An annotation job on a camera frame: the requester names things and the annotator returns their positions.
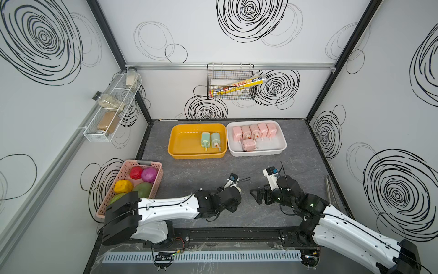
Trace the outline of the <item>green sharpener round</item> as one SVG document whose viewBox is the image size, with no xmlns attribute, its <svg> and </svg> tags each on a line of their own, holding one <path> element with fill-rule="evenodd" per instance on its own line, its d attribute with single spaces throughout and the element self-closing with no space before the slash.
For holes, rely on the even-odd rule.
<svg viewBox="0 0 438 274">
<path fill-rule="evenodd" d="M 221 151 L 221 135 L 218 132 L 211 134 L 211 147 Z"/>
</svg>

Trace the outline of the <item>white plastic tray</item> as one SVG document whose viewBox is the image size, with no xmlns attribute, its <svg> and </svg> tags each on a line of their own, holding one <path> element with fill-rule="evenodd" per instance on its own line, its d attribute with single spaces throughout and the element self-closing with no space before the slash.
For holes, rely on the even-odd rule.
<svg viewBox="0 0 438 274">
<path fill-rule="evenodd" d="M 257 142 L 257 149 L 255 151 L 246 152 L 242 149 L 242 141 L 235 142 L 233 140 L 232 128 L 235 126 L 250 126 L 251 124 L 259 123 L 275 123 L 277 126 L 277 134 L 274 138 L 269 139 L 268 137 L 261 140 L 260 138 L 255 139 Z M 280 125 L 275 121 L 243 121 L 243 122 L 231 122 L 227 125 L 227 141 L 230 153 L 235 157 L 243 156 L 262 156 L 262 155 L 277 155 L 282 153 L 286 147 L 286 139 L 282 132 Z"/>
</svg>

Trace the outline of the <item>yellow plastic tray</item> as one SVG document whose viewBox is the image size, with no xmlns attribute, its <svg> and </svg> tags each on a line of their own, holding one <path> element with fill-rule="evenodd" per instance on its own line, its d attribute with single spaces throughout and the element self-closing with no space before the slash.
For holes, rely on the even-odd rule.
<svg viewBox="0 0 438 274">
<path fill-rule="evenodd" d="M 205 151 L 201 146 L 202 132 L 218 132 L 221 135 L 221 151 L 211 146 Z M 168 144 L 168 153 L 177 160 L 222 158 L 227 149 L 227 132 L 221 123 L 178 124 L 173 127 Z"/>
</svg>

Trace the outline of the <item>pink sharpener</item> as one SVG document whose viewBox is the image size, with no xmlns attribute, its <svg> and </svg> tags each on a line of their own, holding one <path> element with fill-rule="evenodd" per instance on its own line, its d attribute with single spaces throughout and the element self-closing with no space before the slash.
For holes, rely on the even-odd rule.
<svg viewBox="0 0 438 274">
<path fill-rule="evenodd" d="M 257 124 L 251 124 L 250 126 L 252 139 L 257 139 L 260 137 L 260 129 Z"/>
<path fill-rule="evenodd" d="M 243 140 L 252 138 L 252 132 L 249 126 L 241 126 L 241 130 Z"/>
<path fill-rule="evenodd" d="M 267 123 L 267 129 L 268 129 L 268 133 L 267 133 L 267 137 L 269 139 L 272 139 L 276 136 L 277 134 L 277 126 L 275 123 Z"/>
<path fill-rule="evenodd" d="M 235 126 L 232 128 L 233 140 L 235 142 L 241 142 L 243 138 L 243 131 L 240 126 Z"/>
<path fill-rule="evenodd" d="M 255 151 L 257 148 L 257 142 L 254 139 L 244 139 L 242 141 L 242 149 L 246 152 Z"/>
<path fill-rule="evenodd" d="M 266 123 L 259 123 L 258 128 L 260 131 L 260 139 L 264 140 L 264 138 L 266 138 L 268 135 L 268 126 Z"/>
</svg>

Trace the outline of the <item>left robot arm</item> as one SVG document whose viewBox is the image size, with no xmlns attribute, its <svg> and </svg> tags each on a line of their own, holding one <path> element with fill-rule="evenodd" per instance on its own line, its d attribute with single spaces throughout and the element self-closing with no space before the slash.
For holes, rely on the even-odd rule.
<svg viewBox="0 0 438 274">
<path fill-rule="evenodd" d="M 172 199 L 141 198 L 130 192 L 106 208 L 101 229 L 103 245 L 121 244 L 128 239 L 165 242 L 171 233 L 171 220 L 217 218 L 222 211 L 235 212 L 241 200 L 241 190 L 234 184 Z"/>
</svg>

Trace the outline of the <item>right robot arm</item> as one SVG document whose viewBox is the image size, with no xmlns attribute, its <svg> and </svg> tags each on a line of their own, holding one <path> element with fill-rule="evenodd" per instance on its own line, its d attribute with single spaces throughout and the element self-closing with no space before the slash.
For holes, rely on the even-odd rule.
<svg viewBox="0 0 438 274">
<path fill-rule="evenodd" d="M 417 246 L 386 237 L 341 213 L 323 198 L 307 194 L 288 175 L 269 175 L 268 184 L 252 189 L 258 204 L 278 203 L 302 218 L 296 234 L 301 244 L 329 248 L 375 274 L 419 274 L 425 268 Z"/>
</svg>

